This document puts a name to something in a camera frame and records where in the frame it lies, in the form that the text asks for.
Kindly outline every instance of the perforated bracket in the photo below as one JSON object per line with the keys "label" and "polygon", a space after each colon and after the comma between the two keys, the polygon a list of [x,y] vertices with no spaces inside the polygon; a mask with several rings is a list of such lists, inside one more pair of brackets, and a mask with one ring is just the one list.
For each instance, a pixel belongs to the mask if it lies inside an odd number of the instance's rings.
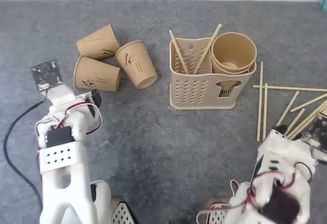
{"label": "perforated bracket", "polygon": [[125,203],[120,203],[112,216],[112,224],[135,224]]}
{"label": "perforated bracket", "polygon": [[86,162],[81,142],[74,141],[40,150],[40,173]]}

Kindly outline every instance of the perforated plastic caddy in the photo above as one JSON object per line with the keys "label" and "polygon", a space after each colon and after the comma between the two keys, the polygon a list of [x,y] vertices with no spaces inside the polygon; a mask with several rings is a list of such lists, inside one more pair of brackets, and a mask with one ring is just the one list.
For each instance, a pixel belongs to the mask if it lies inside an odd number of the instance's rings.
{"label": "perforated plastic caddy", "polygon": [[[176,109],[231,109],[235,106],[245,84],[256,71],[256,63],[247,73],[239,75],[215,74],[212,71],[211,53],[206,55],[196,75],[192,75],[210,38],[177,38],[177,44],[190,72],[185,74],[175,47],[170,42],[170,105]],[[238,81],[231,90],[222,90],[224,81]]]}

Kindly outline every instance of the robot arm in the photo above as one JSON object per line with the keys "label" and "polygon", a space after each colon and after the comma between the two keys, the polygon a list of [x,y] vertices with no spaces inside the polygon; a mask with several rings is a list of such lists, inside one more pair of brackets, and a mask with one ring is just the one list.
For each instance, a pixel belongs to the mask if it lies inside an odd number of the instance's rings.
{"label": "robot arm", "polygon": [[[75,96],[64,84],[49,89],[47,97],[52,106],[35,127],[43,188],[40,223],[109,224],[110,188],[104,181],[90,182],[82,143],[102,124],[101,99],[91,92]],[[66,175],[71,182],[64,187]]]}

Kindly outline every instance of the carpet floor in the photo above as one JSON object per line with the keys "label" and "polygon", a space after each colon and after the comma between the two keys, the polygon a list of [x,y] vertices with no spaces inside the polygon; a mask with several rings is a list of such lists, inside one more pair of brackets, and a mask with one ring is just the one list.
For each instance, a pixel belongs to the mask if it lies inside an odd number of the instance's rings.
{"label": "carpet floor", "polygon": [[[42,99],[30,67],[56,60],[73,87],[76,41],[112,23],[121,44],[143,40],[158,72],[137,90],[124,76],[119,91],[101,92],[104,125],[85,141],[91,180],[103,179],[122,195],[139,223],[166,224],[194,216],[212,197],[230,196],[229,180],[250,180],[255,164],[259,71],[231,110],[175,110],[169,105],[168,31],[176,37],[242,32],[256,43],[270,85],[326,87],[327,13],[318,3],[209,1],[0,1],[0,138],[9,123]],[[114,59],[106,60],[116,64]],[[269,90],[268,130],[293,91]],[[321,93],[300,92],[295,105]],[[34,124],[50,103],[25,116],[13,130],[9,154],[41,191]],[[315,107],[307,108],[306,114]],[[295,115],[288,114],[288,124]],[[310,223],[325,223],[327,168],[311,183]],[[37,200],[0,154],[0,222],[37,223]]]}

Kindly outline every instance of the paper cup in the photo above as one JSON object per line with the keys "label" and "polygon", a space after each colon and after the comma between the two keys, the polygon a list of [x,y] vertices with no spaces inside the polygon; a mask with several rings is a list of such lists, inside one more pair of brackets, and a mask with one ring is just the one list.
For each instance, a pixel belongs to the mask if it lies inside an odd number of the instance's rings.
{"label": "paper cup", "polygon": [[121,47],[111,24],[77,41],[77,48],[82,56],[102,59],[115,55]]}
{"label": "paper cup", "polygon": [[158,78],[143,41],[122,46],[115,55],[136,88],[146,88]]}
{"label": "paper cup", "polygon": [[212,59],[221,69],[232,73],[248,70],[256,59],[254,42],[241,33],[218,36],[211,47]]}
{"label": "paper cup", "polygon": [[76,88],[117,91],[121,69],[85,56],[79,57],[74,71]]}
{"label": "paper cup", "polygon": [[[217,73],[217,74],[228,74],[228,75],[235,75],[235,73],[226,73],[225,70],[221,69],[215,62],[213,62],[213,72]],[[233,89],[235,86],[237,86],[239,84],[239,81],[235,81],[235,80],[227,80],[227,81],[222,81],[220,82],[221,89],[222,90],[231,90]]]}

